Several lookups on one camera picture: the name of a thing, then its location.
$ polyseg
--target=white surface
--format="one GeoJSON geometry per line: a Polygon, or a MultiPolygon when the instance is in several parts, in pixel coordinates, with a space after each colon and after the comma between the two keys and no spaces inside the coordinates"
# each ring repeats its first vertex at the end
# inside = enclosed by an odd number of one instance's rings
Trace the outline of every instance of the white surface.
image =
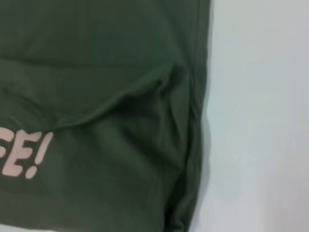
{"type": "Polygon", "coordinates": [[[192,231],[309,232],[309,1],[213,6],[211,174],[192,231]]]}

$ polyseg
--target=green fabric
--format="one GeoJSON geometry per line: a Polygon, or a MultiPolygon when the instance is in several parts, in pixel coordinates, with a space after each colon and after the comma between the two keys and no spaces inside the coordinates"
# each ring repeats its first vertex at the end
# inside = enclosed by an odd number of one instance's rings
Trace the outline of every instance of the green fabric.
{"type": "Polygon", "coordinates": [[[0,223],[186,232],[209,0],[0,1],[0,223]]]}

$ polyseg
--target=white background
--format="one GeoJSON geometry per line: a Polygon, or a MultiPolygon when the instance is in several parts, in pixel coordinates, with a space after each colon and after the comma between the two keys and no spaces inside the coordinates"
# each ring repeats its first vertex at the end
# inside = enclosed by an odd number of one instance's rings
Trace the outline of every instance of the white background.
{"type": "Polygon", "coordinates": [[[309,1],[214,0],[212,14],[192,231],[309,232],[309,1]]]}

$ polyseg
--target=exclamation mark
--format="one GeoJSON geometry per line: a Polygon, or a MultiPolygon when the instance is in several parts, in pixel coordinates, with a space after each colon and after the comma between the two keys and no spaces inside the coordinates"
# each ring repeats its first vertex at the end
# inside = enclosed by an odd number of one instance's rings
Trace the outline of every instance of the exclamation mark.
{"type": "MultiPolygon", "coordinates": [[[[38,154],[37,154],[37,156],[35,157],[35,160],[34,160],[36,165],[40,165],[42,163],[42,161],[45,157],[47,148],[48,148],[53,136],[54,136],[54,133],[49,132],[45,135],[44,139],[42,140],[38,154]]],[[[35,176],[35,174],[37,173],[37,170],[38,170],[38,168],[36,166],[31,166],[26,172],[26,178],[32,179],[35,176]]]]}

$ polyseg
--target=olive green t-shirt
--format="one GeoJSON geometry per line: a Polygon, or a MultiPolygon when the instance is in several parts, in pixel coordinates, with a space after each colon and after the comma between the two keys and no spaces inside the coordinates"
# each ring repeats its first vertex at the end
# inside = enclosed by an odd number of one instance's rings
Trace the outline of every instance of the olive green t-shirt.
{"type": "Polygon", "coordinates": [[[0,1],[0,223],[186,232],[209,0],[0,1]]]}

